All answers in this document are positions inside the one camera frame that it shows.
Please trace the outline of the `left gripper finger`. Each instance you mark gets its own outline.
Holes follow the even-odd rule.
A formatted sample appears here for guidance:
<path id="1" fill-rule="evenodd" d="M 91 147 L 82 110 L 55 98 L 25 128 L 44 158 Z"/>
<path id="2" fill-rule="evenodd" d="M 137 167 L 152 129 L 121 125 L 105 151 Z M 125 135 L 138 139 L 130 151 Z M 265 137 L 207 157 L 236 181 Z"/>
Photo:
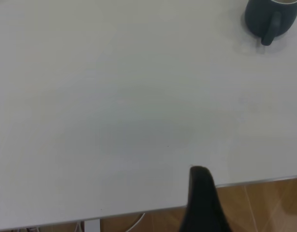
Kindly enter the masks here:
<path id="1" fill-rule="evenodd" d="M 188 201 L 181 232 L 230 232 L 211 172 L 202 166 L 190 168 Z"/>

